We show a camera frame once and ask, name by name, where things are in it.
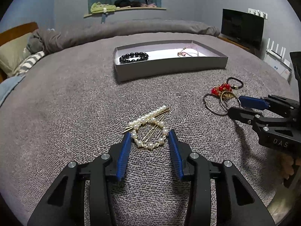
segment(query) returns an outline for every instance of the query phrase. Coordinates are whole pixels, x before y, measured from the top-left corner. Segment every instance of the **human hand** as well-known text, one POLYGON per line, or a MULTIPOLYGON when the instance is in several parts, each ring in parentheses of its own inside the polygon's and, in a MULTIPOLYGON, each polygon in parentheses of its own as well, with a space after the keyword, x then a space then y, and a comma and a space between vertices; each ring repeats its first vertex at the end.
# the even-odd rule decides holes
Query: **human hand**
MULTIPOLYGON (((289 176, 294 174, 294 169, 292 167, 292 165, 294 164, 294 159, 287 154, 281 153, 280 163, 282 166, 281 176, 285 179, 288 179, 289 176)), ((296 165, 301 166, 301 158, 298 158, 296 160, 296 165)))

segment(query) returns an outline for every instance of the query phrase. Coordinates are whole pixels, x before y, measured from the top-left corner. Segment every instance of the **gray blanket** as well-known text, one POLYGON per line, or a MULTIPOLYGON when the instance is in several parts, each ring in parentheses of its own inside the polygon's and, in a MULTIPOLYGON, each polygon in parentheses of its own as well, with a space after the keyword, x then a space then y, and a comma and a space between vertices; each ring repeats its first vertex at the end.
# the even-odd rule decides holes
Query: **gray blanket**
POLYGON ((62 31, 37 29, 28 39, 31 53, 44 51, 46 54, 114 36, 152 32, 179 32, 219 36, 217 27, 202 22, 185 20, 127 20, 115 23, 68 26, 62 31))
MULTIPOLYGON (((276 153, 258 144, 252 127, 205 109, 202 96, 228 77, 237 95, 296 99, 288 83, 254 55, 208 35, 148 33, 102 39, 48 55, 0 108, 0 192, 25 225, 35 206, 72 160, 92 161, 120 142, 124 125, 163 104, 166 125, 208 160, 229 159, 267 205, 281 182, 276 153), (196 40, 229 57, 226 69, 164 75, 118 84, 115 47, 147 40, 196 40)), ((189 183, 175 176, 168 146, 152 152, 134 144, 125 179, 111 188, 119 226, 183 225, 189 183)), ((216 199, 212 189, 212 225, 216 199)))

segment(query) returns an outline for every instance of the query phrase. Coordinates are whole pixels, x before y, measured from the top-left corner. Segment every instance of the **television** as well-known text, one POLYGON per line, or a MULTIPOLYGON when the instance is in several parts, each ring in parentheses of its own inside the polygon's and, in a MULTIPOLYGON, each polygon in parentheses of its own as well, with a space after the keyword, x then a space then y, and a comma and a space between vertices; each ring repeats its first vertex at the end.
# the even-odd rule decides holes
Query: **television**
POLYGON ((240 11, 223 9, 222 30, 225 36, 239 43, 260 49, 264 18, 240 11))

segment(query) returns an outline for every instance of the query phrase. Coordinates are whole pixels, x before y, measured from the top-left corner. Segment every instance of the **wall shelf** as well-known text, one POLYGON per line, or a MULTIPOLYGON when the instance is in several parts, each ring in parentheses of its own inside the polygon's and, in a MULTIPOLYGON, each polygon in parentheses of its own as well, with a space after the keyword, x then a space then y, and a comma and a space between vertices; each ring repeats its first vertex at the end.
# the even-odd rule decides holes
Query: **wall shelf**
MULTIPOLYGON (((140 10, 140 9, 152 9, 152 10, 166 10, 166 8, 163 8, 163 7, 121 7, 121 8, 117 8, 115 9, 115 11, 113 12, 108 12, 108 13, 114 13, 114 12, 118 12, 118 11, 124 11, 124 10, 140 10)), ((90 17, 90 16, 93 16, 93 15, 97 15, 97 14, 102 14, 103 12, 99 12, 99 13, 93 13, 93 14, 85 14, 84 15, 84 18, 86 17, 90 17)))

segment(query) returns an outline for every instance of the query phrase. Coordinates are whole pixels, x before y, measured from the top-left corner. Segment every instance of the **beige pillow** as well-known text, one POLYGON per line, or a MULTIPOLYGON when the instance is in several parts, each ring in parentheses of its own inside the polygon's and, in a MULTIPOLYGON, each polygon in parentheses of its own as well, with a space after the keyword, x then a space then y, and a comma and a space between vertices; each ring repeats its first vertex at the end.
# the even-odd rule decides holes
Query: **beige pillow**
POLYGON ((26 45, 31 34, 27 33, 0 46, 0 68, 8 77, 13 76, 16 68, 30 56, 26 45))

